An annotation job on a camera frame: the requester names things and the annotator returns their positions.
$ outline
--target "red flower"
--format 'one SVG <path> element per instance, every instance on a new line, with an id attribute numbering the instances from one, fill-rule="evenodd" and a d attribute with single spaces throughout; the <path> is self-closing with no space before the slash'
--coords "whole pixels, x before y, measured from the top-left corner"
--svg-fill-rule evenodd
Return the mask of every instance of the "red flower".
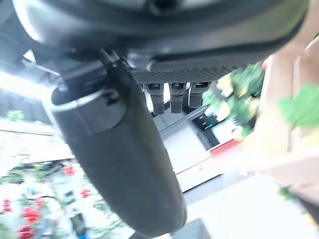
<path id="1" fill-rule="evenodd" d="M 10 206 L 4 206 L 4 207 L 3 207 L 3 210 L 4 210 L 5 212 L 12 212 L 12 209 L 11 209 Z"/>
<path id="2" fill-rule="evenodd" d="M 74 175 L 74 168 L 73 166 L 66 166 L 63 168 L 63 173 L 66 176 L 72 177 Z"/>
<path id="3" fill-rule="evenodd" d="M 20 232 L 19 239 L 29 239 L 35 236 L 35 233 L 32 231 Z"/>
<path id="4" fill-rule="evenodd" d="M 29 225 L 24 225 L 22 227 L 19 228 L 18 232 L 27 232 L 27 231 L 30 231 L 31 230 L 31 227 Z"/>
<path id="5" fill-rule="evenodd" d="M 3 211 L 1 214 L 4 214 L 5 212 L 12 212 L 12 209 L 10 207 L 11 203 L 9 199 L 5 199 L 3 201 Z"/>
<path id="6" fill-rule="evenodd" d="M 25 208 L 23 210 L 23 217 L 31 224 L 39 220 L 38 212 L 31 207 Z"/>
<path id="7" fill-rule="evenodd" d="M 35 202 L 35 205 L 36 205 L 38 208 L 41 208 L 45 203 L 46 203 L 45 200 L 43 200 L 42 198 L 38 198 L 38 200 Z"/>
<path id="8" fill-rule="evenodd" d="M 90 190 L 88 190 L 88 189 L 84 189 L 84 190 L 81 192 L 81 197 L 82 197 L 82 198 L 87 198 L 89 195 L 90 195 Z"/>

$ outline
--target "green leaf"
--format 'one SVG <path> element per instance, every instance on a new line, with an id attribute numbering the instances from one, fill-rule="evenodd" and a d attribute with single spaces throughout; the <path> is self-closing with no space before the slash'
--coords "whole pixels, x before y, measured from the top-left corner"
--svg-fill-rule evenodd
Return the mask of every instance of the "green leaf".
<path id="1" fill-rule="evenodd" d="M 293 127 L 319 126 L 319 90 L 316 86 L 304 85 L 299 95 L 280 100 L 278 107 Z"/>
<path id="2" fill-rule="evenodd" d="M 262 63 L 258 62 L 247 68 L 239 68 L 230 73 L 230 79 L 235 92 L 239 92 L 240 89 L 247 89 L 243 98 L 260 96 L 265 78 L 265 72 L 261 65 Z"/>
<path id="3" fill-rule="evenodd" d="M 203 94 L 203 102 L 202 106 L 208 106 L 211 103 L 211 98 L 212 98 L 213 93 L 208 90 Z"/>
<path id="4" fill-rule="evenodd" d="M 236 119 L 240 125 L 245 125 L 249 122 L 249 106 L 244 100 L 237 97 L 231 97 L 227 103 L 230 107 L 230 117 Z"/>

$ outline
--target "black plastic housing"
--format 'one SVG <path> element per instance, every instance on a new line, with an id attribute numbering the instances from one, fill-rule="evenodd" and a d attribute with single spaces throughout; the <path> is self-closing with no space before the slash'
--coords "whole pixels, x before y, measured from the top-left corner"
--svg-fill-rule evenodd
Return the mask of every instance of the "black plastic housing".
<path id="1" fill-rule="evenodd" d="M 175 173 L 137 84 L 125 67 L 79 99 L 55 89 L 44 105 L 112 210 L 146 237 L 180 229 L 186 207 Z"/>

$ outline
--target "ventilation grille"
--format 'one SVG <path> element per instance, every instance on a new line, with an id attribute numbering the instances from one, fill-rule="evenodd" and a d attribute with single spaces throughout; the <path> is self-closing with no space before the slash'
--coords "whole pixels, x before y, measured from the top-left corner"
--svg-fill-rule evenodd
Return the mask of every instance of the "ventilation grille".
<path id="1" fill-rule="evenodd" d="M 245 65 L 210 68 L 203 67 L 162 72 L 132 71 L 131 73 L 138 84 L 188 82 L 200 83 L 218 80 L 239 67 L 245 67 Z"/>

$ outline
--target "blurred foliage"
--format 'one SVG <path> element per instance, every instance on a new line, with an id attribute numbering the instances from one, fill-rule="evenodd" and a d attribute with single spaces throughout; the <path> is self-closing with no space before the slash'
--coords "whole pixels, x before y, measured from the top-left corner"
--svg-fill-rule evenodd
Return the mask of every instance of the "blurred foliage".
<path id="1" fill-rule="evenodd" d="M 289 192 L 288 187 L 282 187 L 278 191 L 279 195 L 284 197 L 286 200 L 294 200 L 296 199 L 294 195 Z"/>
<path id="2" fill-rule="evenodd" d="M 220 96 L 205 92 L 202 105 L 210 106 L 219 121 L 234 119 L 245 137 L 254 126 L 264 77 L 261 62 L 239 68 L 218 80 L 216 87 Z"/>
<path id="3" fill-rule="evenodd" d="M 6 115 L 7 119 L 11 122 L 19 122 L 24 119 L 24 114 L 22 111 L 9 111 Z"/>
<path id="4" fill-rule="evenodd" d="M 319 90 L 313 85 L 304 85 L 300 93 L 278 102 L 281 114 L 292 127 L 319 126 Z"/>
<path id="5" fill-rule="evenodd" d="M 11 239 L 9 236 L 9 229 L 3 223 L 0 223 L 0 238 L 1 239 Z"/>

